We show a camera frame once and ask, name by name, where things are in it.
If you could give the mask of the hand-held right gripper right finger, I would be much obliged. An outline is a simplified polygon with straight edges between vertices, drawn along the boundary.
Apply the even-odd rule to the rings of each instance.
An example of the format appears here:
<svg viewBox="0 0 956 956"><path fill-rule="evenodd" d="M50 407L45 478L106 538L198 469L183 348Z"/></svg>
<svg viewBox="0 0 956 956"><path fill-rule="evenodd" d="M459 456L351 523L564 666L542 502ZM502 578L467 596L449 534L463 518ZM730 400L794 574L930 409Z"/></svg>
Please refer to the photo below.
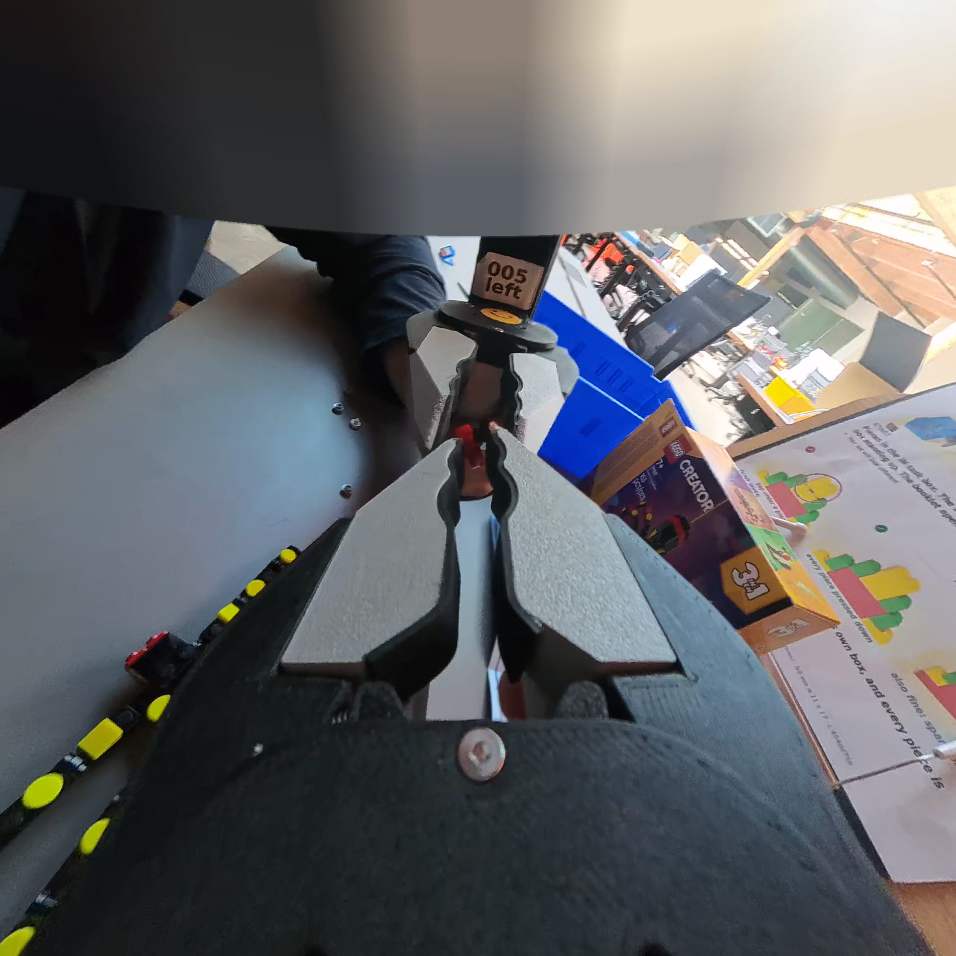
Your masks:
<svg viewBox="0 0 956 956"><path fill-rule="evenodd" d="M487 442L497 522L495 626L534 701L569 686L673 671L677 656L608 516L503 428Z"/></svg>

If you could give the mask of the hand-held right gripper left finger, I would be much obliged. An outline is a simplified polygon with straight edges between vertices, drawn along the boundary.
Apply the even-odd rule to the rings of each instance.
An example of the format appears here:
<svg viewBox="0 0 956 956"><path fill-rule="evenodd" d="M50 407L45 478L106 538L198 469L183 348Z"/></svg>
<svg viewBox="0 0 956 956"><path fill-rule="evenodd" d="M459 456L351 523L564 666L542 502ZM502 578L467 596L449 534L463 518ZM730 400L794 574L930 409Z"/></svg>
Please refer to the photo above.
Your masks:
<svg viewBox="0 0 956 956"><path fill-rule="evenodd" d="M462 442L451 439L362 506L281 658L285 672L386 683L407 701L459 633Z"/></svg>

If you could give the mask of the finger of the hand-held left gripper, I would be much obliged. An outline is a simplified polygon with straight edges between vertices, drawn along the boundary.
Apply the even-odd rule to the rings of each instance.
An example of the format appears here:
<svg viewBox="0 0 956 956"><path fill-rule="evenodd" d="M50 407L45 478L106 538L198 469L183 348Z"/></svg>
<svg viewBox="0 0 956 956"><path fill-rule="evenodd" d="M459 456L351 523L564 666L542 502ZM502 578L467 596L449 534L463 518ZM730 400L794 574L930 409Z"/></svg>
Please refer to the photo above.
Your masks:
<svg viewBox="0 0 956 956"><path fill-rule="evenodd" d="M407 322L409 395L420 448L430 453L447 436L479 349L478 342L424 312Z"/></svg>
<svg viewBox="0 0 956 956"><path fill-rule="evenodd" d="M509 357L509 430L525 448L541 448L578 379L566 350Z"/></svg>

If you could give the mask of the red round lego piece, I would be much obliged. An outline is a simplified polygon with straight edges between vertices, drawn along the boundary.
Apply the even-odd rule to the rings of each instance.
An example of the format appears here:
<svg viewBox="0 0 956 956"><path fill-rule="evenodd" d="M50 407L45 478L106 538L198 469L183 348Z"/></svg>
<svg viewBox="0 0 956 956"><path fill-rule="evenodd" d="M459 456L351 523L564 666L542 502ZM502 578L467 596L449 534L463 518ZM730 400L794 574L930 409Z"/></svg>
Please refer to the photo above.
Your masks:
<svg viewBox="0 0 956 956"><path fill-rule="evenodd" d="M484 431L472 424L460 424L453 432L462 451L460 494L464 500L481 500L492 494L488 478Z"/></svg>

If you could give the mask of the person's left forearm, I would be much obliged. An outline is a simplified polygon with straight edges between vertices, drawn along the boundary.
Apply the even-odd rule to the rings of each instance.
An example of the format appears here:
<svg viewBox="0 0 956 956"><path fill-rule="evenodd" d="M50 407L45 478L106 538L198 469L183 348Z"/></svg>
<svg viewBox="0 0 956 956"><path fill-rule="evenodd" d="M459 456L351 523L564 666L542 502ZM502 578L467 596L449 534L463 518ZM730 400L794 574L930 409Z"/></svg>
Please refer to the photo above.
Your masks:
<svg viewBox="0 0 956 956"><path fill-rule="evenodd" d="M355 333L379 394L408 405L410 347L407 323L447 299L424 235L335 233L268 225L331 281L330 298Z"/></svg>

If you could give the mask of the lego set box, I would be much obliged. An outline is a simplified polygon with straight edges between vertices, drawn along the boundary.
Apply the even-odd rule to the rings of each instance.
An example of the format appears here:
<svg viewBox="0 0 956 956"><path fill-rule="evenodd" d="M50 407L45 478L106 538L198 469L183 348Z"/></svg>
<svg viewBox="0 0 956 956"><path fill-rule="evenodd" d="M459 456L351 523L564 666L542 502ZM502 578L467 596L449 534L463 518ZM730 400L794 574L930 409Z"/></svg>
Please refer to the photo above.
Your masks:
<svg viewBox="0 0 956 956"><path fill-rule="evenodd" d="M817 581L727 452L666 400L579 484L759 654L839 626Z"/></svg>

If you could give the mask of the black yellow lego assembly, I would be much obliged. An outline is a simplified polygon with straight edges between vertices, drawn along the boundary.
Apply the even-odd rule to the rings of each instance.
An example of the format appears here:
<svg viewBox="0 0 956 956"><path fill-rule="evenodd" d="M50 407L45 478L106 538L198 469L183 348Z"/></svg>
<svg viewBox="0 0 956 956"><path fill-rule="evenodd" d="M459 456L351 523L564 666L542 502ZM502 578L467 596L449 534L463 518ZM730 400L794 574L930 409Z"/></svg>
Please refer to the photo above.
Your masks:
<svg viewBox="0 0 956 956"><path fill-rule="evenodd" d="M173 692L208 654L212 643L229 630L248 604L255 602L273 581L296 564L301 554L301 550L293 546L283 549L216 613L197 639L189 641L170 631L162 631L134 650L125 659L124 670L137 684L137 693L128 703L114 709L93 726L50 771L30 782L23 793L6 806L1 815L2 848L60 800L83 775L101 763L120 741L141 727L156 726L168 708ZM85 829L77 847L67 856L54 878L30 903L17 926L2 938L2 954L24 953L41 923L56 908L58 890L101 842L123 796L124 791L119 791L97 820Z"/></svg>

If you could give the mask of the blue plastic bin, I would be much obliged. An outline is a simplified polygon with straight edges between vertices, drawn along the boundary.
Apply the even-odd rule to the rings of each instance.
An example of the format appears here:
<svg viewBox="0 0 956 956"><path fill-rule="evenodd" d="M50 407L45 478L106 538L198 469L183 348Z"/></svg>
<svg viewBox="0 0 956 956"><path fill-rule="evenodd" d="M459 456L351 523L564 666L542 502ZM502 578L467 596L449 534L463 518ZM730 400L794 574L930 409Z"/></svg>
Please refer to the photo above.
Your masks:
<svg viewBox="0 0 956 956"><path fill-rule="evenodd" d="M670 383L656 378L650 364L553 294L542 293L534 319L557 334L591 386L643 417L672 400L690 423L680 397Z"/></svg>
<svg viewBox="0 0 956 956"><path fill-rule="evenodd" d="M580 377L537 454L578 481L634 432L643 419Z"/></svg>

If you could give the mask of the black monitor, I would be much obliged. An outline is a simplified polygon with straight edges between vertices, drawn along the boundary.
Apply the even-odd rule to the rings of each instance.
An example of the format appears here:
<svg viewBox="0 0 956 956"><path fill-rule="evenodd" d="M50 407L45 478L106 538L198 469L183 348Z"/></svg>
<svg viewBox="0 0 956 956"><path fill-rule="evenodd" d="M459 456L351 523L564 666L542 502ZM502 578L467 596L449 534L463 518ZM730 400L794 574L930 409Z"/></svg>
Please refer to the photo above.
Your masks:
<svg viewBox="0 0 956 956"><path fill-rule="evenodd" d="M771 296L746 289L716 269L704 274L624 335L626 346L664 380L764 309Z"/></svg>

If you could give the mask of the yellow box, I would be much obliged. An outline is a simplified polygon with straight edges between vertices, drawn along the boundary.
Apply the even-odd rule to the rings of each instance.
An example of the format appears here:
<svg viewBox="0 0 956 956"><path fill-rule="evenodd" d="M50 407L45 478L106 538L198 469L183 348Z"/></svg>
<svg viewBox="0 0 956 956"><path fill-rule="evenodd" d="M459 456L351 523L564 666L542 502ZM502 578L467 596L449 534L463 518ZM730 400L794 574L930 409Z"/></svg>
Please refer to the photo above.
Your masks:
<svg viewBox="0 0 956 956"><path fill-rule="evenodd" d="M791 386L781 376L775 376L762 390L767 400L782 415L799 419L819 412L819 409L798 389Z"/></svg>

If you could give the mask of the person's dark clothing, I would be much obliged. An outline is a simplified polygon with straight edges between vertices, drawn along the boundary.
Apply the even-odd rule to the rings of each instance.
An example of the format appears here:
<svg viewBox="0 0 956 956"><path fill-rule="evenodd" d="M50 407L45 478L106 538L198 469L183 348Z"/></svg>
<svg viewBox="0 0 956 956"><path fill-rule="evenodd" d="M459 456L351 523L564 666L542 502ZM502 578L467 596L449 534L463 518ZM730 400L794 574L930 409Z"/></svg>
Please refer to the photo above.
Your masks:
<svg viewBox="0 0 956 956"><path fill-rule="evenodd" d="M1 425L157 331L214 220L1 188Z"/></svg>

